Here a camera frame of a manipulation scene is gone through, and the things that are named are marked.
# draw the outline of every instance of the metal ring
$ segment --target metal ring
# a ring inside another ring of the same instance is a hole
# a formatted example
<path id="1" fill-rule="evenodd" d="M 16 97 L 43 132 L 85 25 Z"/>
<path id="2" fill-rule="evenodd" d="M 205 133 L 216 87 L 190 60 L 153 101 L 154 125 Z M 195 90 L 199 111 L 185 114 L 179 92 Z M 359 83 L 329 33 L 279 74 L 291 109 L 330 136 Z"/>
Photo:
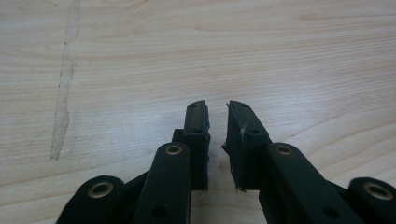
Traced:
<path id="1" fill-rule="evenodd" d="M 108 181 L 103 181 L 93 185 L 90 190 L 88 190 L 88 196 L 94 199 L 103 198 L 107 196 L 113 190 L 113 184 Z"/>
<path id="2" fill-rule="evenodd" d="M 165 152 L 169 155 L 177 155 L 179 154 L 181 151 L 183 151 L 183 148 L 180 146 L 176 146 L 176 145 L 172 145 L 170 147 L 167 147 L 165 149 Z"/>
<path id="3" fill-rule="evenodd" d="M 289 156 L 293 152 L 293 150 L 291 150 L 291 148 L 283 146 L 283 145 L 277 146 L 276 150 L 280 154 L 287 155 L 287 156 Z"/>
<path id="4" fill-rule="evenodd" d="M 386 201 L 393 199 L 393 194 L 389 190 L 373 182 L 366 182 L 365 184 L 363 184 L 363 188 L 364 190 L 366 190 L 367 193 L 369 193 L 373 197 L 376 197 L 377 199 Z"/>

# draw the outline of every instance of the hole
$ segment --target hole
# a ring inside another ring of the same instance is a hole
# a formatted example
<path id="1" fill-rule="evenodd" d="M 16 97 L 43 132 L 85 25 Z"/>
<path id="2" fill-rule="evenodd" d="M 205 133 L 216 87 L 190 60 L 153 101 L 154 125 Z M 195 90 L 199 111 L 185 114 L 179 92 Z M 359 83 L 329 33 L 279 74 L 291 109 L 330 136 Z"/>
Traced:
<path id="1" fill-rule="evenodd" d="M 259 133 L 259 131 L 258 130 L 249 130 L 249 133 L 257 134 L 257 133 Z"/>
<path id="2" fill-rule="evenodd" d="M 279 146 L 276 148 L 276 150 L 283 155 L 290 155 L 291 152 L 293 152 L 290 148 L 284 147 L 284 146 Z"/>
<path id="3" fill-rule="evenodd" d="M 165 149 L 165 152 L 169 155 L 176 155 L 183 150 L 180 146 L 170 146 Z"/>
<path id="4" fill-rule="evenodd" d="M 332 207 L 325 206 L 322 208 L 322 210 L 323 210 L 324 215 L 326 215 L 327 217 L 334 218 L 334 219 L 340 217 L 340 214 L 337 212 L 337 210 L 333 209 Z"/>
<path id="5" fill-rule="evenodd" d="M 168 214 L 168 211 L 166 211 L 165 205 L 158 205 L 154 209 L 152 209 L 152 215 L 154 217 L 164 217 Z"/>
<path id="6" fill-rule="evenodd" d="M 94 199 L 103 198 L 113 190 L 113 184 L 107 181 L 97 183 L 88 190 L 88 196 Z"/>
<path id="7" fill-rule="evenodd" d="M 389 190 L 384 189 L 383 187 L 375 183 L 367 182 L 363 185 L 363 188 L 369 194 L 371 194 L 373 197 L 376 197 L 377 199 L 387 200 L 387 201 L 393 199 L 393 194 Z"/>

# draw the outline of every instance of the screw hole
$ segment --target screw hole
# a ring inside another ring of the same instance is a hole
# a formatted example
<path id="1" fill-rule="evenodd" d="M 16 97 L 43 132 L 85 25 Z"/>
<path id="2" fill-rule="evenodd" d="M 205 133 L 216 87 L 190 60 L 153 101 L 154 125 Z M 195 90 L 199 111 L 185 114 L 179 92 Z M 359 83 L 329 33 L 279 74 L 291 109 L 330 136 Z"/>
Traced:
<path id="1" fill-rule="evenodd" d="M 158 205 L 152 209 L 152 215 L 154 217 L 164 217 L 168 214 L 165 205 Z"/>
<path id="2" fill-rule="evenodd" d="M 322 211 L 323 211 L 324 215 L 326 215 L 327 217 L 334 218 L 334 219 L 337 219 L 340 217 L 340 214 L 337 212 L 337 210 L 333 209 L 332 207 L 325 206 L 322 208 Z"/>
<path id="3" fill-rule="evenodd" d="M 369 194 L 371 194 L 373 197 L 376 197 L 377 199 L 387 200 L 387 201 L 393 199 L 393 194 L 389 190 L 384 189 L 383 187 L 375 183 L 367 182 L 363 185 L 363 188 Z"/>
<path id="4" fill-rule="evenodd" d="M 259 133 L 259 131 L 254 129 L 254 130 L 250 130 L 249 133 L 257 134 Z"/>
<path id="5" fill-rule="evenodd" d="M 283 155 L 290 155 L 291 152 L 293 152 L 290 148 L 284 147 L 284 146 L 279 146 L 276 148 L 276 150 Z"/>
<path id="6" fill-rule="evenodd" d="M 88 190 L 88 196 L 94 199 L 103 198 L 113 190 L 113 184 L 107 181 L 97 183 Z"/>
<path id="7" fill-rule="evenodd" d="M 176 155 L 183 150 L 180 146 L 170 146 L 165 149 L 165 152 L 169 155 Z"/>

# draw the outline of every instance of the light wood surface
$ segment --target light wood surface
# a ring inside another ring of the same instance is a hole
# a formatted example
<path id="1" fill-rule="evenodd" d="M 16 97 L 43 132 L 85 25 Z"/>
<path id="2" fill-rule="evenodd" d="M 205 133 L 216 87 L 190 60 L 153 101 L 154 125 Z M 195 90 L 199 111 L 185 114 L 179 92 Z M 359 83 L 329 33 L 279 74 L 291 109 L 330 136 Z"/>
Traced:
<path id="1" fill-rule="evenodd" d="M 54 223 L 88 179 L 144 173 L 202 99 L 191 223 L 265 223 L 220 148 L 229 100 L 327 179 L 396 186 L 396 2 L 1 1 L 0 223 Z"/>

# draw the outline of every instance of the wooden table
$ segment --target wooden table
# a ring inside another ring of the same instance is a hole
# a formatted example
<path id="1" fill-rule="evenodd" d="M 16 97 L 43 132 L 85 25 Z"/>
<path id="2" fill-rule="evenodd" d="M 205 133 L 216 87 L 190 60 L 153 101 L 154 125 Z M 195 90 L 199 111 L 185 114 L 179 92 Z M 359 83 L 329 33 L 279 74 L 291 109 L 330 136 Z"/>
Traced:
<path id="1" fill-rule="evenodd" d="M 54 223 L 86 180 L 144 173 L 202 99 L 191 223 L 265 223 L 220 148 L 229 100 L 325 178 L 396 186 L 396 2 L 2 1 L 0 222 Z"/>

